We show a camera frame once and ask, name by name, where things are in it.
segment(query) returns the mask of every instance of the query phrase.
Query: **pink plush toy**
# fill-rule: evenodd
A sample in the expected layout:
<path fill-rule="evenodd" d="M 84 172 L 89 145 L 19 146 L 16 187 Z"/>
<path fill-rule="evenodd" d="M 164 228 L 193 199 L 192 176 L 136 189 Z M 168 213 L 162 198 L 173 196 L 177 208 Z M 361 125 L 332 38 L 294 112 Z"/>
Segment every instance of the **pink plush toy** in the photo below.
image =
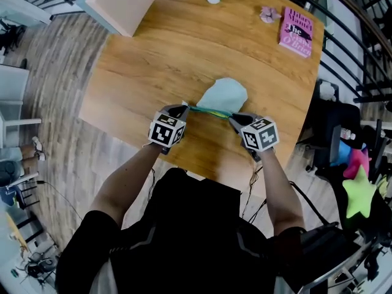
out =
<path fill-rule="evenodd" d="M 363 166 L 366 176 L 369 176 L 369 154 L 366 148 L 363 151 L 360 149 L 351 150 L 349 166 L 344 170 L 343 176 L 347 179 L 355 179 L 360 165 Z"/>

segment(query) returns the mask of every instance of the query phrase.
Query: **wooden floor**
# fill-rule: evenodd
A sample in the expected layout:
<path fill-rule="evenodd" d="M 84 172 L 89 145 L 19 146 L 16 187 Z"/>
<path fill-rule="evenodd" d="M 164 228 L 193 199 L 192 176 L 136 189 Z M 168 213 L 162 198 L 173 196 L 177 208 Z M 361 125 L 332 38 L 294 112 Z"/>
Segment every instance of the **wooden floor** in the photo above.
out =
<path fill-rule="evenodd" d="M 49 26 L 27 29 L 20 48 L 10 53 L 5 61 L 5 64 L 19 66 L 23 58 L 28 59 L 30 76 L 23 116 L 43 119 L 41 125 L 21 131 L 21 145 L 30 143 L 32 136 L 39 136 L 47 154 L 47 160 L 38 166 L 39 179 L 55 186 L 81 217 L 88 211 L 104 179 L 137 151 L 78 119 L 92 67 L 107 36 L 106 30 L 86 14 L 57 16 Z M 288 178 L 308 194 L 328 220 L 337 221 L 333 191 L 328 183 L 304 171 L 308 159 L 302 150 L 296 149 L 286 169 Z M 155 166 L 157 177 L 170 167 L 159 160 Z M 143 213 L 151 182 L 150 175 L 127 214 L 125 227 L 137 221 Z M 40 203 L 34 205 L 34 212 L 63 249 L 80 219 L 50 186 L 40 186 L 36 196 Z M 241 213 L 246 199 L 247 195 L 243 194 Z M 251 197 L 245 219 L 255 213 L 261 202 L 261 198 Z M 304 202 L 303 209 L 308 229 L 320 225 Z M 254 224 L 266 236 L 272 235 L 265 207 Z"/>

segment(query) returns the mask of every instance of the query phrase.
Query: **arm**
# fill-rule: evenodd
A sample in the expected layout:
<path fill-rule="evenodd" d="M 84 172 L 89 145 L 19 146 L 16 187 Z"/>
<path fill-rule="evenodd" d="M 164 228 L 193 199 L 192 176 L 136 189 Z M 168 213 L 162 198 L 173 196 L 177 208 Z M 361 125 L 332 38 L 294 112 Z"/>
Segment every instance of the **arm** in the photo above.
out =
<path fill-rule="evenodd" d="M 290 227 L 305 228 L 301 202 L 272 148 L 259 153 L 263 162 L 268 214 L 279 235 Z"/>
<path fill-rule="evenodd" d="M 108 214 L 121 226 L 161 151 L 162 146 L 154 143 L 139 150 L 105 180 L 90 210 Z"/>

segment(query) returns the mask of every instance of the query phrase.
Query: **black t-shirt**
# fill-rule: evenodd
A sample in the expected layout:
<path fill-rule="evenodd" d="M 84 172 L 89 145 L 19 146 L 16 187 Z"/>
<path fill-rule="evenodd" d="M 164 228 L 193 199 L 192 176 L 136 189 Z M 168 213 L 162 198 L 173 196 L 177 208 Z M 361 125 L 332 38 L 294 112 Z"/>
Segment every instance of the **black t-shirt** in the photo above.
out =
<path fill-rule="evenodd" d="M 271 244 L 287 236 L 292 241 L 302 229 L 268 240 L 238 214 L 237 190 L 171 169 L 133 226 L 120 230 L 100 211 L 85 216 L 59 260 L 58 292 L 89 293 L 110 259 L 118 293 L 147 288 L 262 288 L 270 293 L 276 276 Z"/>

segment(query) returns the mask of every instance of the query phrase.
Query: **pink book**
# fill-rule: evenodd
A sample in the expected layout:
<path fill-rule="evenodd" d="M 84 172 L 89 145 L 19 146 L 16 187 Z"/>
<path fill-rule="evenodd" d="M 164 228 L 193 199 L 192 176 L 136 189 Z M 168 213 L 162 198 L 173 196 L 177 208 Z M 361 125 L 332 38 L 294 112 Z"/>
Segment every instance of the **pink book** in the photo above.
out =
<path fill-rule="evenodd" d="M 312 53 L 313 21 L 286 7 L 280 45 L 308 58 Z"/>

